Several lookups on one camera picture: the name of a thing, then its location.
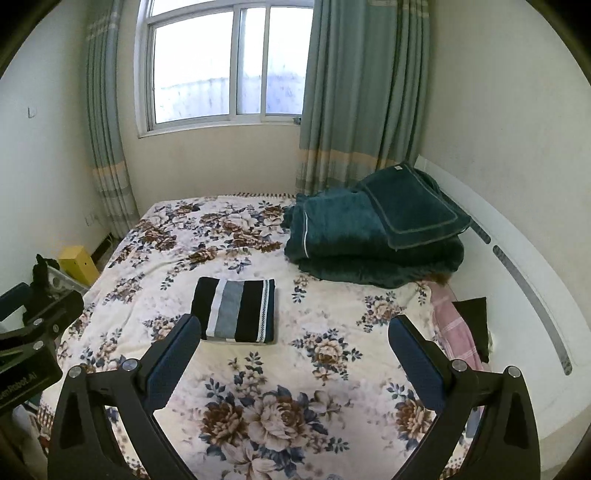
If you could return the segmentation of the black grey striped sweater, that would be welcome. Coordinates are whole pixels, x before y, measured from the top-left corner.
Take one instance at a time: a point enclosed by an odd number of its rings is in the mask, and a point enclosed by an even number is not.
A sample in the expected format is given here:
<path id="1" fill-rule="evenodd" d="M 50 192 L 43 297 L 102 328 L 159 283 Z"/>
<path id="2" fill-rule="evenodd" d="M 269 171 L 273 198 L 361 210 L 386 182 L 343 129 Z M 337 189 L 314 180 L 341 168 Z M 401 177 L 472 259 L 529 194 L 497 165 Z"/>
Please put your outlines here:
<path id="1" fill-rule="evenodd" d="M 200 277 L 190 314 L 201 339 L 249 344 L 274 342 L 276 281 Z"/>

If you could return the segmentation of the black clothes pile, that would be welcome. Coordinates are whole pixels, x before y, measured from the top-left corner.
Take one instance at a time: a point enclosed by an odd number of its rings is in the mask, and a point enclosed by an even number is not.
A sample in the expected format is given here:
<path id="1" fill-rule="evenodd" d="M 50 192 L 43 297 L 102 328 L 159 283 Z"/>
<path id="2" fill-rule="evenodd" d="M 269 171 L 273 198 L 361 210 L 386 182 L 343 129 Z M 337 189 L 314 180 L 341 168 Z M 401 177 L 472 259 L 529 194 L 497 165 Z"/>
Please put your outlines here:
<path id="1" fill-rule="evenodd" d="M 59 263 L 52 258 L 44 258 L 42 255 L 36 255 L 36 263 L 32 269 L 31 288 L 37 293 L 46 294 L 49 291 L 49 268 L 60 269 Z"/>

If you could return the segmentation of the yellow box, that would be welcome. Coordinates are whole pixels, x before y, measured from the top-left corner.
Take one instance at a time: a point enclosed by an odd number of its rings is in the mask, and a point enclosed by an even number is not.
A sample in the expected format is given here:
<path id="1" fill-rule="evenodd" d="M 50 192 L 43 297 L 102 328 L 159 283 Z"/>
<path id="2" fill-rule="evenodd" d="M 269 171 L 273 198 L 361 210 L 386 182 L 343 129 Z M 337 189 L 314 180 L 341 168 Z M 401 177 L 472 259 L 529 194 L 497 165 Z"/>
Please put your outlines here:
<path id="1" fill-rule="evenodd" d="M 60 268 L 77 282 L 92 286 L 99 272 L 91 256 L 82 245 L 65 247 L 58 257 Z"/>

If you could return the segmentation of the white bed headboard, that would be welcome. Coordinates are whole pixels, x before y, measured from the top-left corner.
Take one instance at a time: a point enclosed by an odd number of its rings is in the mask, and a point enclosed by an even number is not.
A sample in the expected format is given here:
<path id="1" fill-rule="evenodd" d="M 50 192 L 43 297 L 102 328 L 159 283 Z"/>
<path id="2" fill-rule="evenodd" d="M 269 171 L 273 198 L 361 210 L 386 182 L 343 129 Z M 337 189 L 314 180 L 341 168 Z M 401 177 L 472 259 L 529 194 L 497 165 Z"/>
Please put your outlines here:
<path id="1" fill-rule="evenodd" d="M 490 367 L 520 368 L 529 389 L 543 470 L 565 464 L 590 424 L 590 327 L 557 273 L 496 208 L 435 163 L 418 169 L 473 219 L 450 281 L 462 299 L 487 300 Z"/>

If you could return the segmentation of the pink plaid bed sheet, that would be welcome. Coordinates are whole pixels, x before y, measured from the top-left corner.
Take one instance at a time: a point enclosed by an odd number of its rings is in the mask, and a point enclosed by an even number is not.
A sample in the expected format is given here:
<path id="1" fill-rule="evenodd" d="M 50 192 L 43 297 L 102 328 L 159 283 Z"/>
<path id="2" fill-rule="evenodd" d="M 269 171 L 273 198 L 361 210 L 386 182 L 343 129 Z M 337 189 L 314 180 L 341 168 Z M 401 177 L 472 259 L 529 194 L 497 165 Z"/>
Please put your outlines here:
<path id="1" fill-rule="evenodd" d="M 428 286 L 434 307 L 434 324 L 447 357 L 463 360 L 473 370 L 484 371 L 473 335 L 454 306 L 451 291 L 434 282 L 429 282 Z"/>

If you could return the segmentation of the black cloth beside bed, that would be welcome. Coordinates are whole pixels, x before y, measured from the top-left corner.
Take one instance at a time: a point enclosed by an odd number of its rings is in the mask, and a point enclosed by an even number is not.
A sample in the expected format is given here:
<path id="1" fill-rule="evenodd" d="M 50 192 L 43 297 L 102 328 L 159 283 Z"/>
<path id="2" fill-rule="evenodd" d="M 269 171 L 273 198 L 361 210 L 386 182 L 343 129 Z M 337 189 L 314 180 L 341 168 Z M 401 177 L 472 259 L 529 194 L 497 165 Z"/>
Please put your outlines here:
<path id="1" fill-rule="evenodd" d="M 450 344 L 457 354 L 470 354 L 470 343 L 475 347 L 482 363 L 488 363 L 489 329 L 487 299 L 485 297 L 470 300 L 454 301 L 454 308 L 459 314 L 460 322 L 452 330 L 454 334 Z"/>

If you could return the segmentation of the floral bed cover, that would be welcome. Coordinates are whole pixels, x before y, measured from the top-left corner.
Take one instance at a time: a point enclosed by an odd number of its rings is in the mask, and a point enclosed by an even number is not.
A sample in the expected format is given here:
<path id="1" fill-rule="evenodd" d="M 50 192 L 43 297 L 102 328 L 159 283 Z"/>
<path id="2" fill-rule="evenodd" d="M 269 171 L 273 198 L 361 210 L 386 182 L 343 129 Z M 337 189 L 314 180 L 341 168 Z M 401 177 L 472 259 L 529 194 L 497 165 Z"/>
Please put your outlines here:
<path id="1" fill-rule="evenodd" d="M 389 479 L 434 420 L 387 339 L 403 313 L 436 332 L 432 286 L 321 281 L 284 257 L 286 202 L 161 202 L 133 228 L 64 332 L 60 366 L 110 371 L 185 313 L 192 349 L 155 415 L 201 479 Z"/>

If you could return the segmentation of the dark green pillow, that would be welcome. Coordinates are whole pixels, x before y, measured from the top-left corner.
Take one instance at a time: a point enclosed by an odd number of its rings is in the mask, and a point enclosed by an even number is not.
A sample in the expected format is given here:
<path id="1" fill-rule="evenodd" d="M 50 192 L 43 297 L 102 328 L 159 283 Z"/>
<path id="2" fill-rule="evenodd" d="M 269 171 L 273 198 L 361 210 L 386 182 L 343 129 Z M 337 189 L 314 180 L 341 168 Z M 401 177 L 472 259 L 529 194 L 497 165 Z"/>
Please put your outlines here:
<path id="1" fill-rule="evenodd" d="M 463 233 L 471 216 L 449 200 L 430 175 L 408 164 L 379 170 L 355 189 L 367 195 L 395 250 L 443 241 Z"/>

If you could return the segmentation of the dark green folded blanket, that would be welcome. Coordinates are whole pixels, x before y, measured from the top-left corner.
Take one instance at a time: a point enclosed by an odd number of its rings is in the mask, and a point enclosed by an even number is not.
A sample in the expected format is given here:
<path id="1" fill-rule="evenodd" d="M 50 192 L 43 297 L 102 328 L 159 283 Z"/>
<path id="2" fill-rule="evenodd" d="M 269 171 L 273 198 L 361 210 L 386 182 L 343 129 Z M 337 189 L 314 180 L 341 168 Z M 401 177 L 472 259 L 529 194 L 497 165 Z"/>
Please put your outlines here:
<path id="1" fill-rule="evenodd" d="M 444 283 L 464 261 L 457 236 L 396 250 L 363 192 L 331 189 L 297 195 L 283 212 L 290 232 L 284 255 L 315 278 L 396 289 L 411 282 Z"/>

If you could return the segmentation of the white framed window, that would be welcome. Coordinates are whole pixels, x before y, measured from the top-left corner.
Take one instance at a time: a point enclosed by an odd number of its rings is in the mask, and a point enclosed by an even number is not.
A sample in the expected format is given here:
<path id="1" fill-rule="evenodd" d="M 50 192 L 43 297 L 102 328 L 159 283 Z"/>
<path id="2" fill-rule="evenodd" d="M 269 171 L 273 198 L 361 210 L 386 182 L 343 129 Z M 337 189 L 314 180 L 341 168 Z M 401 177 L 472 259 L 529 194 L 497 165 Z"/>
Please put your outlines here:
<path id="1" fill-rule="evenodd" d="M 134 39 L 140 135 L 301 122 L 311 1 L 142 1 Z"/>

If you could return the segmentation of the left green striped curtain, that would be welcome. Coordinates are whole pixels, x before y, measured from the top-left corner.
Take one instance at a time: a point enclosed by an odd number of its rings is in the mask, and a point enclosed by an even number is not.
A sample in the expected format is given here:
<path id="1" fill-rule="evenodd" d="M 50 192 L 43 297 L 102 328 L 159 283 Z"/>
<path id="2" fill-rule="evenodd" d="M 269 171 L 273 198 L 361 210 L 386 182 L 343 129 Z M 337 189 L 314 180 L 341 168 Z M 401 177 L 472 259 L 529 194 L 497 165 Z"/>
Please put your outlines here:
<path id="1" fill-rule="evenodd" d="M 121 1 L 92 1 L 85 33 L 84 96 L 92 176 L 111 234 L 122 239 L 138 222 L 122 147 L 116 67 Z"/>

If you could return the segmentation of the green striped curtain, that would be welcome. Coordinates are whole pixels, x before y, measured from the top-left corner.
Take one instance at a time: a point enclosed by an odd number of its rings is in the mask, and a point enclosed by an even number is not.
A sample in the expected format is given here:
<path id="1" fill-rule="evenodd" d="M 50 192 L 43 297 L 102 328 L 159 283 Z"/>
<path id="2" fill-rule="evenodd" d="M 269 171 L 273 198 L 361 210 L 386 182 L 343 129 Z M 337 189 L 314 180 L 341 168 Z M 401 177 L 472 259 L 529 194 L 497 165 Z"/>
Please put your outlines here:
<path id="1" fill-rule="evenodd" d="M 305 195 L 415 163 L 430 66 L 427 1 L 318 1 L 312 12 L 301 163 Z"/>
<path id="2" fill-rule="evenodd" d="M 116 67 L 121 1 L 92 1 L 85 33 L 84 96 L 92 176 L 111 234 L 122 239 L 138 222 L 122 147 Z"/>

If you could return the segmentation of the right green striped curtain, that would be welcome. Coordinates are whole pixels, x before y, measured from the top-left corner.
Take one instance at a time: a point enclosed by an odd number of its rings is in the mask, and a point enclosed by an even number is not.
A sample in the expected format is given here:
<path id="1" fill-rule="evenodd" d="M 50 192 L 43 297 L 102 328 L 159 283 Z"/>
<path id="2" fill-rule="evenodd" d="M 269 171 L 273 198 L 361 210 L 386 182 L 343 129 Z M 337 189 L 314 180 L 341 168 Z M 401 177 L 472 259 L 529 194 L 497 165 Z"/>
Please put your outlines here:
<path id="1" fill-rule="evenodd" d="M 318 1 L 312 12 L 301 163 L 305 195 L 415 163 L 430 66 L 427 1 Z"/>

